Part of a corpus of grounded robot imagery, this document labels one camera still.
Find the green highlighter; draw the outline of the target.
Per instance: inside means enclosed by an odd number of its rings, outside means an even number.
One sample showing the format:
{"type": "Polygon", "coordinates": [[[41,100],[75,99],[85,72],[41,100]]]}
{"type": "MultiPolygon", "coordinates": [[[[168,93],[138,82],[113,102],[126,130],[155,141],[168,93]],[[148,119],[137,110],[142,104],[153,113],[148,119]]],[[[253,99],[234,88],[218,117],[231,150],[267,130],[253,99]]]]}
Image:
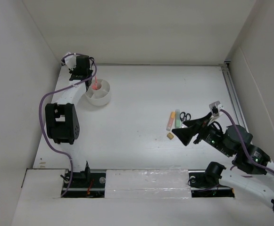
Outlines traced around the green highlighter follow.
{"type": "Polygon", "coordinates": [[[180,110],[176,109],[175,111],[175,128],[178,129],[181,126],[181,119],[180,119],[180,110]]]}

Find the orange pink highlighter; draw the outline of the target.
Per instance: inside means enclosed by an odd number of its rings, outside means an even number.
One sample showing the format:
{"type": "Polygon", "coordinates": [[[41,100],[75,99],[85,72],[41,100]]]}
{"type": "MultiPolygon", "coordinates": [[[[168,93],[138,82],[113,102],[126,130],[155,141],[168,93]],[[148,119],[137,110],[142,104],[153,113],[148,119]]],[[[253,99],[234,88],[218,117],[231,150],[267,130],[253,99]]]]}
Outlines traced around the orange pink highlighter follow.
{"type": "Polygon", "coordinates": [[[166,127],[167,131],[170,131],[172,129],[174,120],[175,120],[175,112],[171,112],[168,119],[167,127],[166,127]]]}

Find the brown highlighter pen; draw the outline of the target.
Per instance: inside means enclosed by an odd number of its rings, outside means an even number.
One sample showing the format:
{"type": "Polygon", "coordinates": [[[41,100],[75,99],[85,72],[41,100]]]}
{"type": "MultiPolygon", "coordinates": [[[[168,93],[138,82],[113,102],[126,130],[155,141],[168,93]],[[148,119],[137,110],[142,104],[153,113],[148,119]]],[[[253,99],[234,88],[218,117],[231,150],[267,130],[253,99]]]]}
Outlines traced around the brown highlighter pen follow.
{"type": "Polygon", "coordinates": [[[101,84],[101,83],[98,83],[98,84],[97,84],[97,90],[101,89],[101,87],[102,87],[102,84],[101,84]]]}

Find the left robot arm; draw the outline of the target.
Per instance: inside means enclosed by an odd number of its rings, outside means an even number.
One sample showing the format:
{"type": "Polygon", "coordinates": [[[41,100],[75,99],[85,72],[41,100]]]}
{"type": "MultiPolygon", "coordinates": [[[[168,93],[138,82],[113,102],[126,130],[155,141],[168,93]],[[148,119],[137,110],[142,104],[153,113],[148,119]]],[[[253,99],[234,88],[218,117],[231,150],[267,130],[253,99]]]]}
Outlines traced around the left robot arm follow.
{"type": "Polygon", "coordinates": [[[45,94],[39,104],[39,121],[45,142],[55,153],[68,158],[70,168],[62,176],[67,188],[73,182],[87,186],[91,182],[89,167],[74,142],[80,135],[76,105],[90,88],[97,66],[93,57],[67,53],[61,62],[68,67],[70,78],[66,87],[45,94]]]}

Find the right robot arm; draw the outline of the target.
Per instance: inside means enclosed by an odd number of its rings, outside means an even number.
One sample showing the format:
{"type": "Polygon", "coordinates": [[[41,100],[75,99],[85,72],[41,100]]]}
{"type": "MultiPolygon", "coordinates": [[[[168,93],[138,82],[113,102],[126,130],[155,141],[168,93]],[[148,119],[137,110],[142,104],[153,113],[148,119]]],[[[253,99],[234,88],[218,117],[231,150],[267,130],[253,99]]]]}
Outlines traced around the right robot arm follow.
{"type": "Polygon", "coordinates": [[[231,169],[212,161],[201,174],[200,185],[196,184],[196,178],[190,178],[190,186],[199,192],[218,186],[239,188],[258,198],[274,213],[274,164],[270,156],[252,145],[253,136],[242,126],[232,123],[223,130],[216,121],[219,115],[210,112],[202,118],[184,121],[183,127],[172,129],[172,133],[183,145],[204,141],[226,157],[232,157],[232,166],[245,176],[235,175],[231,169]]]}

